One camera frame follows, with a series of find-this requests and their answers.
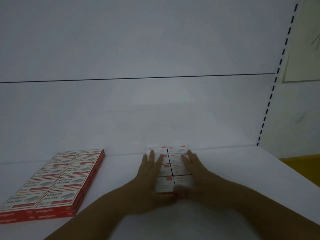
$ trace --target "perforated strip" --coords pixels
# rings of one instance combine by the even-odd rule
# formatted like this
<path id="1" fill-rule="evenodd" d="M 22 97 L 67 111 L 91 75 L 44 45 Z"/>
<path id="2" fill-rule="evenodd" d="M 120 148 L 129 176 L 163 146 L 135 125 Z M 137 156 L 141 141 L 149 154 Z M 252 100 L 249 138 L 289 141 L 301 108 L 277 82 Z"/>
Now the perforated strip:
<path id="1" fill-rule="evenodd" d="M 273 84 L 272 89 L 271 89 L 271 94 L 270 94 L 270 97 L 269 97 L 269 101 L 268 101 L 266 113 L 265 113 L 264 118 L 263 118 L 263 123 L 262 123 L 262 126 L 261 126 L 261 130 L 260 130 L 260 134 L 259 134 L 257 146 L 259 145 L 259 142 L 260 142 L 260 139 L 261 139 L 262 129 L 263 129 L 263 126 L 264 126 L 265 121 L 266 121 L 266 118 L 267 118 L 269 106 L 270 106 L 271 99 L 272 99 L 272 94 L 273 94 L 273 91 L 274 91 L 275 86 L 276 86 L 276 83 L 277 83 L 277 79 L 278 79 L 278 74 L 279 74 L 279 72 L 280 72 L 280 68 L 282 67 L 282 65 L 281 65 L 281 64 L 282 64 L 282 59 L 283 59 L 282 57 L 283 57 L 283 55 L 284 55 L 285 52 L 286 52 L 286 45 L 287 45 L 287 43 L 288 43 L 288 38 L 289 38 L 289 35 L 290 35 L 290 32 L 291 32 L 291 26 L 292 26 L 292 24 L 293 24 L 293 22 L 294 22 L 294 20 L 295 20 L 295 17 L 294 17 L 294 16 L 295 16 L 295 13 L 296 13 L 296 11 L 297 11 L 298 4 L 299 4 L 299 0 L 297 0 L 297 3 L 296 3 L 296 5 L 295 5 L 295 7 L 294 7 L 293 16 L 292 16 L 292 18 L 291 18 L 290 27 L 289 27 L 288 33 L 287 33 L 288 37 L 285 39 L 285 42 L 284 42 L 284 48 L 283 48 L 283 50 L 282 50 L 281 59 L 280 59 L 280 62 L 279 62 L 279 67 L 278 67 L 278 69 L 277 69 L 276 77 L 275 77 L 275 79 L 274 79 L 274 84 Z"/>

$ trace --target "black border line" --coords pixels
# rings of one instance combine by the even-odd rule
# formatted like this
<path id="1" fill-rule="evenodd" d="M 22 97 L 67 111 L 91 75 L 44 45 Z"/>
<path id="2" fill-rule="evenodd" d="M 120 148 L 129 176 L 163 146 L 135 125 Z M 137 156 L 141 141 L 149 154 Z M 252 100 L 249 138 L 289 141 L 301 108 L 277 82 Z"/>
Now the black border line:
<path id="1" fill-rule="evenodd" d="M 289 29 L 288 29 L 287 37 L 286 37 L 285 42 L 284 42 L 284 48 L 283 48 L 283 50 L 282 50 L 282 54 L 281 54 L 279 66 L 278 66 L 277 73 L 276 73 L 277 76 L 278 76 L 278 74 L 279 74 L 280 69 L 282 68 L 282 59 L 283 59 L 283 55 L 285 54 L 285 51 L 286 51 L 286 45 L 287 45 L 287 43 L 288 43 L 289 35 L 290 35 L 290 33 L 291 33 L 292 24 L 293 24 L 294 20 L 296 20 L 296 17 L 295 17 L 294 14 L 295 14 L 295 12 L 297 11 L 298 4 L 299 4 L 299 1 L 297 1 L 296 5 L 294 6 L 293 15 L 292 15 L 292 18 L 291 18 L 290 26 L 289 26 Z M 277 76 L 275 77 L 274 82 L 273 82 L 273 85 L 272 85 L 272 88 L 271 88 L 271 94 L 270 94 L 269 99 L 268 99 L 268 105 L 267 105 L 267 108 L 266 108 L 265 116 L 264 116 L 264 118 L 263 118 L 261 130 L 260 130 L 259 137 L 258 137 L 257 146 L 259 145 L 259 142 L 260 142 L 260 139 L 261 139 L 262 128 L 263 128 L 264 123 L 265 123 L 265 121 L 266 121 L 267 114 L 268 114 L 268 110 L 269 110 L 269 106 L 270 106 L 271 99 L 272 99 L 272 95 L 273 95 L 273 91 L 274 91 L 275 86 L 276 86 L 276 84 L 277 84 L 277 80 L 278 80 L 278 77 L 277 77 Z"/>
<path id="2" fill-rule="evenodd" d="M 101 81 L 101 80 L 130 80 L 130 79 L 152 79 L 152 78 L 176 78 L 176 77 L 208 77 L 208 76 L 252 76 L 273 75 L 272 73 L 248 73 L 248 74 L 223 74 L 223 75 L 195 75 L 195 76 L 154 76 L 154 77 L 132 77 L 132 78 L 100 78 L 100 79 L 70 79 L 70 80 L 39 80 L 39 81 L 1 81 L 0 84 L 10 83 L 45 83 L 45 82 L 70 82 L 70 81 Z"/>

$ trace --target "person's right hand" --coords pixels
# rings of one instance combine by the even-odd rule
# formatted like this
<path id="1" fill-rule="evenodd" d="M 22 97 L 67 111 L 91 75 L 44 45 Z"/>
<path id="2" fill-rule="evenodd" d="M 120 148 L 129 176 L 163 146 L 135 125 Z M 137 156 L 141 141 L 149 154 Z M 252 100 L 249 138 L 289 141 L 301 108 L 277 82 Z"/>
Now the person's right hand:
<path id="1" fill-rule="evenodd" d="M 208 171 L 191 150 L 188 150 L 188 156 L 189 159 L 182 154 L 181 159 L 194 177 L 195 186 L 175 186 L 174 193 L 178 197 L 189 198 L 207 206 L 232 207 L 241 185 Z"/>

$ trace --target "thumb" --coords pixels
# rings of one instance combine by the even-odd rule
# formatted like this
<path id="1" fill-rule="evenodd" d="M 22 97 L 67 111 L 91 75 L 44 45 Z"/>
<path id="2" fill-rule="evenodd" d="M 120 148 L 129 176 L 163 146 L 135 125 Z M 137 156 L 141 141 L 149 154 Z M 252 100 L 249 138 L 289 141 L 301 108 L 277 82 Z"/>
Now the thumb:
<path id="1" fill-rule="evenodd" d="M 173 192 L 178 196 L 178 198 L 198 200 L 200 190 L 197 187 L 185 187 L 177 185 L 173 188 Z"/>
<path id="2" fill-rule="evenodd" d="M 157 207 L 167 206 L 175 203 L 177 201 L 177 197 L 172 193 L 169 193 L 169 194 L 156 193 L 154 201 Z"/>

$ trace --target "black horizontal line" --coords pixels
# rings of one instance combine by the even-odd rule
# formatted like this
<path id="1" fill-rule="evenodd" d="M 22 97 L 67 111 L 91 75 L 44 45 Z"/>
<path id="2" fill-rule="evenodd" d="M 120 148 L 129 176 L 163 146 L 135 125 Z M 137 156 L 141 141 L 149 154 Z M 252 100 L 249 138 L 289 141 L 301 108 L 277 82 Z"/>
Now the black horizontal line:
<path id="1" fill-rule="evenodd" d="M 0 84 L 5 84 L 5 83 L 70 82 L 70 81 L 101 81 L 101 80 L 130 80 L 130 79 L 175 78 L 175 77 L 206 77 L 206 76 L 252 76 L 252 75 L 271 75 L 271 74 L 275 74 L 275 73 L 249 73 L 249 74 L 198 75 L 198 76 L 154 76 L 154 77 L 132 77 L 132 78 L 101 78 L 101 79 L 39 80 L 39 81 L 1 81 Z"/>

